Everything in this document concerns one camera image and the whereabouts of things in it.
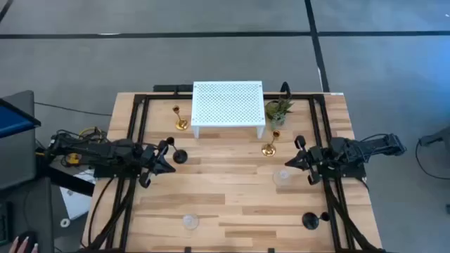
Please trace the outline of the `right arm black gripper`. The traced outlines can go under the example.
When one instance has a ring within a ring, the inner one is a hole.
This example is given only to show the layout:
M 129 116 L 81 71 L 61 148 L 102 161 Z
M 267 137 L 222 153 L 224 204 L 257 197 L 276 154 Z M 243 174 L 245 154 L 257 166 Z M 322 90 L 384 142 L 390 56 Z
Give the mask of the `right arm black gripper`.
M 308 182 L 315 185 L 321 180 L 318 165 L 322 160 L 321 150 L 318 146 L 306 149 L 306 141 L 304 136 L 297 136 L 295 146 L 299 150 L 296 156 L 285 163 L 287 167 L 294 167 L 302 171 L 308 171 Z

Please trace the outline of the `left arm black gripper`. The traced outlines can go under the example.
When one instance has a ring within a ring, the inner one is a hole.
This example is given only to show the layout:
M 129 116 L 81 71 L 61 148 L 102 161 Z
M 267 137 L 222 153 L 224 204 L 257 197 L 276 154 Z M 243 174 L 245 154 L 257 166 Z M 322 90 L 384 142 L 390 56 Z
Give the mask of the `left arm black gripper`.
M 140 165 L 146 169 L 139 177 L 142 187 L 148 188 L 152 175 L 174 173 L 176 169 L 165 159 L 169 145 L 165 140 L 159 142 L 157 147 L 148 145 L 140 158 Z

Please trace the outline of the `tall black candlestick holder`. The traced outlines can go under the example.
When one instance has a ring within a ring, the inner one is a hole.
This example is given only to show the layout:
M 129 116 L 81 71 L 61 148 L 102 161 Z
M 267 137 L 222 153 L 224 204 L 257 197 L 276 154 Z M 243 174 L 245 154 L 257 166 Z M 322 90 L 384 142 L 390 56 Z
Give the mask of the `tall black candlestick holder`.
M 173 137 L 168 137 L 166 139 L 166 142 L 168 145 L 172 146 L 174 149 L 173 155 L 172 155 L 172 159 L 177 163 L 177 164 L 183 164 L 188 160 L 188 153 L 183 150 L 183 149 L 178 149 L 175 144 L 174 144 L 174 138 Z

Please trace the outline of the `clear glass candlestick holder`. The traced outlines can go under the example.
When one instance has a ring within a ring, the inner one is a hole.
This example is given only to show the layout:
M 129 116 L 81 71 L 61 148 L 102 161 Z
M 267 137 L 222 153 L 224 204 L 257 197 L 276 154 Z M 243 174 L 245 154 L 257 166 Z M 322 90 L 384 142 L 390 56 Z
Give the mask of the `clear glass candlestick holder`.
M 273 173 L 272 179 L 277 187 L 289 186 L 292 176 L 286 169 L 281 169 Z
M 186 214 L 182 217 L 182 224 L 186 230 L 195 230 L 199 223 L 200 221 L 196 214 Z

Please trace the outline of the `tall gold candlestick holder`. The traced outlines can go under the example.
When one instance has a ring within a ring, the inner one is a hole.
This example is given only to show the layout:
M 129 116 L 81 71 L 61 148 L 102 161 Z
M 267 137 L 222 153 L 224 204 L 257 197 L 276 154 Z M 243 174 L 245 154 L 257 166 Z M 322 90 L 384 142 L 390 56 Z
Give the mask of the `tall gold candlestick holder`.
M 276 154 L 276 146 L 274 145 L 275 140 L 280 137 L 281 133 L 278 130 L 272 132 L 272 139 L 270 143 L 266 143 L 262 146 L 262 154 L 266 157 L 272 157 Z

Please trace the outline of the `short gold candlestick holder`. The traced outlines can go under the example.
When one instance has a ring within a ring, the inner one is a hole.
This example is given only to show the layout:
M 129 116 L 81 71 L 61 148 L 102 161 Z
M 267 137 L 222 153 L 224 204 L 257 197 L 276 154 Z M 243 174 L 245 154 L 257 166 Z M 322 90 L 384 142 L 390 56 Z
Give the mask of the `short gold candlestick holder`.
M 188 121 L 180 116 L 180 107 L 178 105 L 175 105 L 172 108 L 172 110 L 177 115 L 177 121 L 176 121 L 175 127 L 178 130 L 187 130 Z

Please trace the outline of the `short black candlestick holder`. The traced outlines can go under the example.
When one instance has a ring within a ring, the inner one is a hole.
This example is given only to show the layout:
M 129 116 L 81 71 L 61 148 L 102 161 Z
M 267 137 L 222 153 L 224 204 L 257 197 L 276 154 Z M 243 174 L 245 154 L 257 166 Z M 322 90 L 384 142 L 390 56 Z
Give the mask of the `short black candlestick holder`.
M 319 227 L 320 221 L 329 221 L 330 215 L 328 212 L 322 212 L 317 216 L 313 212 L 306 212 L 302 216 L 302 224 L 308 230 L 315 230 Z

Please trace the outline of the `small potted green plant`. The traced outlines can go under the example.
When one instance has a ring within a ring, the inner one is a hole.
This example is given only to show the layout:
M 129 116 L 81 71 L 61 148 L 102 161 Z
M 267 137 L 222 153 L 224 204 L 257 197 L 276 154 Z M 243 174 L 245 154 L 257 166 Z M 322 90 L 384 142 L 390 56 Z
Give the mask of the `small potted green plant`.
M 266 116 L 268 117 L 273 130 L 277 130 L 285 124 L 286 115 L 291 113 L 290 108 L 292 106 L 293 102 L 289 98 L 272 100 L 264 106 Z

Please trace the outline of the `black power strip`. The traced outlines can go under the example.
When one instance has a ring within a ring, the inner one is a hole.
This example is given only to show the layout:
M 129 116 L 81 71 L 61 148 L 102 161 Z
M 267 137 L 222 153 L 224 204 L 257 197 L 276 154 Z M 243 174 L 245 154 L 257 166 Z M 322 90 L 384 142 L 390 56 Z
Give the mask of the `black power strip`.
M 171 84 L 171 85 L 155 85 L 153 87 L 154 92 L 168 92 L 168 93 L 183 93 L 192 92 L 192 84 Z

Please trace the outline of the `white perforated metal shelf riser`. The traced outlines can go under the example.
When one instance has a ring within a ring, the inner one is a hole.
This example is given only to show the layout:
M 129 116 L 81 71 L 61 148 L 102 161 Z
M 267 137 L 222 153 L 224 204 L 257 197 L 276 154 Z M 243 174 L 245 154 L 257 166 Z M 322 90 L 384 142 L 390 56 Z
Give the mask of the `white perforated metal shelf riser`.
M 262 138 L 266 127 L 261 81 L 194 82 L 191 128 L 254 127 Z

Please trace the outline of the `white paper sheet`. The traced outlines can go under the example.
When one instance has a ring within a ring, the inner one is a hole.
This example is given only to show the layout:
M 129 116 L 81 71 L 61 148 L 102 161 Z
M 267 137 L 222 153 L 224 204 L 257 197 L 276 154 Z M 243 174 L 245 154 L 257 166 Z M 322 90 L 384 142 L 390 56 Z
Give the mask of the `white paper sheet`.
M 96 183 L 93 169 L 81 171 L 78 174 L 75 174 L 74 177 L 92 184 Z M 68 188 L 63 187 L 60 187 L 60 192 L 63 197 L 63 202 L 65 204 L 69 220 L 75 220 L 89 211 L 91 204 L 90 196 L 76 193 L 73 190 L 69 190 Z

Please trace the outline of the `black side desk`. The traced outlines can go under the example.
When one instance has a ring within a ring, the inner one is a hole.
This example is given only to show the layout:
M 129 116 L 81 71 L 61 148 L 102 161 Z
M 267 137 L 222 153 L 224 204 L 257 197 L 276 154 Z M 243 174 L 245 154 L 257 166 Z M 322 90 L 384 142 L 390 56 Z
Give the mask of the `black side desk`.
M 86 166 L 67 168 L 52 164 L 39 169 L 36 179 L 0 190 L 0 202 L 12 202 L 13 236 L 34 231 L 41 253 L 77 251 L 82 246 L 87 214 L 71 221 L 67 228 L 61 227 L 60 222 L 68 213 L 60 186 L 53 182 L 54 177 L 68 179 L 76 174 L 89 176 L 92 172 Z

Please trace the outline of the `black computer mouse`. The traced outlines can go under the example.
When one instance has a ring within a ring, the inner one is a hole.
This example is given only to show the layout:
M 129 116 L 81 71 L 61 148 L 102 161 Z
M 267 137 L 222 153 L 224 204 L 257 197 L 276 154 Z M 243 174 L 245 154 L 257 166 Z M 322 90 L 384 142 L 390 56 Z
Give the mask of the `black computer mouse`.
M 37 234 L 34 231 L 25 231 L 15 239 L 14 245 L 10 253 L 37 253 Z

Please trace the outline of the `grey laptop with blue screen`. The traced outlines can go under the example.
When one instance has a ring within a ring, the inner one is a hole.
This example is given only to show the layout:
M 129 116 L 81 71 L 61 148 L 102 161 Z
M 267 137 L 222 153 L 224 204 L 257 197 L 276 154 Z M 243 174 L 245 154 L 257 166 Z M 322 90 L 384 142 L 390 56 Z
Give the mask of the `grey laptop with blue screen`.
M 0 98 L 0 190 L 32 180 L 35 165 L 34 92 Z

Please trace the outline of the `person's hand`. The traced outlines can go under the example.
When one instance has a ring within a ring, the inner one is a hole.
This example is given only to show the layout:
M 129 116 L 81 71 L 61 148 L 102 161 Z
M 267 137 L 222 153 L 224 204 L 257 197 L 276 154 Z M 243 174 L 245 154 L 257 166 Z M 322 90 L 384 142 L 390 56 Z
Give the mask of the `person's hand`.
M 22 240 L 17 237 L 13 241 L 8 253 L 39 253 L 39 244 L 30 236 L 27 236 Z

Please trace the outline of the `black aluminium table frame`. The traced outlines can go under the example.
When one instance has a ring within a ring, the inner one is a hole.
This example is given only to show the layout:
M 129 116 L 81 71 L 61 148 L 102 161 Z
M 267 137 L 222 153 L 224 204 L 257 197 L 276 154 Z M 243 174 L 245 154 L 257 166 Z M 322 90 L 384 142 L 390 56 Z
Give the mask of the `black aluminium table frame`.
M 275 142 L 276 154 L 261 148 L 270 131 L 258 138 L 252 128 L 175 127 L 172 108 L 191 117 L 190 93 L 119 93 L 108 138 L 130 137 L 157 143 L 172 136 L 188 160 L 173 174 L 154 176 L 149 188 L 123 179 L 103 178 L 94 188 L 82 241 L 89 243 L 106 225 L 119 201 L 131 190 L 131 204 L 107 239 L 107 248 L 148 253 L 380 253 L 382 245 L 367 188 L 351 178 L 308 183 L 305 171 L 285 166 L 295 156 L 298 135 L 308 146 L 327 145 L 334 136 L 353 135 L 345 98 L 332 93 L 294 93 L 292 112 Z M 272 176 L 286 169 L 289 186 Z M 302 216 L 328 212 L 315 230 Z M 199 226 L 186 230 L 182 217 L 196 214 Z

